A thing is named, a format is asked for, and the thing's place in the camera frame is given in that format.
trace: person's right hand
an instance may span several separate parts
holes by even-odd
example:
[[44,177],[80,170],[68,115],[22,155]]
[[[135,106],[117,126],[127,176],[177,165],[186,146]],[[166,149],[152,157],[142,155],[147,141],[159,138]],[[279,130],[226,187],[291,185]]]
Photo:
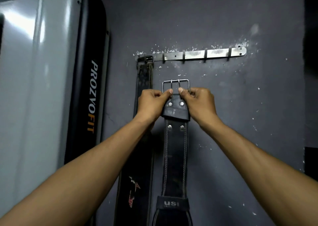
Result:
[[190,93],[179,88],[181,97],[188,105],[191,117],[201,126],[212,122],[221,122],[217,116],[214,95],[206,88],[191,88]]

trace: red graphic on belt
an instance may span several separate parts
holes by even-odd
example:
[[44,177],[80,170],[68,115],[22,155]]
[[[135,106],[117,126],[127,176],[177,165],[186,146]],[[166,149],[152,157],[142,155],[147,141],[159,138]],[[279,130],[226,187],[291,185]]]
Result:
[[[136,192],[137,188],[140,189],[140,186],[138,185],[137,182],[135,182],[135,181],[132,179],[132,177],[129,177],[129,178],[130,178],[130,181],[131,181],[133,184],[135,184],[135,191],[133,192],[133,195],[134,195],[134,193]],[[130,207],[133,207],[133,200],[134,200],[134,199],[135,199],[135,197],[131,195],[131,190],[130,190],[129,200],[128,200],[128,203],[129,203],[129,206],[130,206]]]

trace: person's left hand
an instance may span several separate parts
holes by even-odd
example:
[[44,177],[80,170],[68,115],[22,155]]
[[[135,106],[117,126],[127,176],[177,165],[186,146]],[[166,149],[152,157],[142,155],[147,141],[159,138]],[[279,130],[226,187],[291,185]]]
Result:
[[168,89],[164,93],[158,90],[143,90],[141,96],[138,98],[136,117],[145,120],[149,125],[155,122],[172,93],[172,89]]

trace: weightlifting belt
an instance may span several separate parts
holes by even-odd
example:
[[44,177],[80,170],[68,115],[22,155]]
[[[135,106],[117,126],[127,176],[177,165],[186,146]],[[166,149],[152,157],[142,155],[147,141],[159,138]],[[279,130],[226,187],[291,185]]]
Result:
[[[188,80],[171,80],[172,83]],[[188,122],[190,114],[187,104],[179,94],[173,94],[165,103],[162,117],[165,118],[164,157],[162,192],[157,198],[157,209],[153,226],[191,226],[187,198],[187,157],[188,157]]]
[[[142,90],[152,88],[153,57],[137,60],[137,83],[134,116],[138,110],[138,97]],[[152,135],[146,133],[128,158],[119,175],[115,226],[148,226],[153,169]]]

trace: forearm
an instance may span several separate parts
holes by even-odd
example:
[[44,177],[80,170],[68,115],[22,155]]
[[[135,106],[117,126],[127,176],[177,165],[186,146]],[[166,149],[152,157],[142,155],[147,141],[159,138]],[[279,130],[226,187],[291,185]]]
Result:
[[60,168],[0,219],[0,225],[80,225],[99,207],[149,122],[135,117]]
[[318,183],[256,147],[218,118],[204,130],[217,142],[277,225],[316,225]]

